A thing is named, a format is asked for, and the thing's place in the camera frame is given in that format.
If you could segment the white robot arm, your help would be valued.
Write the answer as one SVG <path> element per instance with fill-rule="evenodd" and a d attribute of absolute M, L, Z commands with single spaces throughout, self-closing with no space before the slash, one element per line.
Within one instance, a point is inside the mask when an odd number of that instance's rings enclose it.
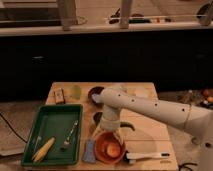
<path fill-rule="evenodd" d="M 107 131 L 114 132 L 120 127 L 120 111 L 127 109 L 200 139 L 197 171 L 213 171 L 213 110 L 133 96 L 116 86 L 105 88 L 100 94 L 93 94 L 92 99 L 103 105 L 100 127 Z"/>

